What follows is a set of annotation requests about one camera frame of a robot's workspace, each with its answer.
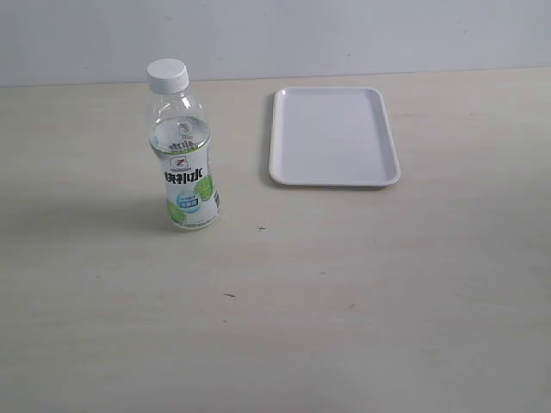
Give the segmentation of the clear plastic water bottle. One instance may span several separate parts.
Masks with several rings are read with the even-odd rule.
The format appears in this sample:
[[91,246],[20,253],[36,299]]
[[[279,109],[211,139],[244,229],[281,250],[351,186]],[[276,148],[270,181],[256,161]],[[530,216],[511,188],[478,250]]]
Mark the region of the clear plastic water bottle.
[[149,145],[165,185],[170,220],[186,230],[211,225],[219,216],[220,197],[210,165],[211,129],[203,106],[187,90],[153,94]]

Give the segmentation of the white bottle cap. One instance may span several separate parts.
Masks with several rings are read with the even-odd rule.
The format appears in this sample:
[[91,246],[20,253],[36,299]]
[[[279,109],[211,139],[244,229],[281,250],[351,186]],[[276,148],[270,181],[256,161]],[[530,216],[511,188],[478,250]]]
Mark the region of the white bottle cap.
[[189,86],[189,74],[186,65],[178,59],[158,59],[146,68],[150,90],[158,95],[171,95]]

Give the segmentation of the white rectangular tray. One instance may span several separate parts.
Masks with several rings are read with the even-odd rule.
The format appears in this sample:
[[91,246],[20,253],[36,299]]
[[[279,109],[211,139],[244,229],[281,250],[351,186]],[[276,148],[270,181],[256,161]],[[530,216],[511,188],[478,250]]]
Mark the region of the white rectangular tray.
[[269,175],[296,187],[394,185],[401,170],[382,94],[367,87],[275,92]]

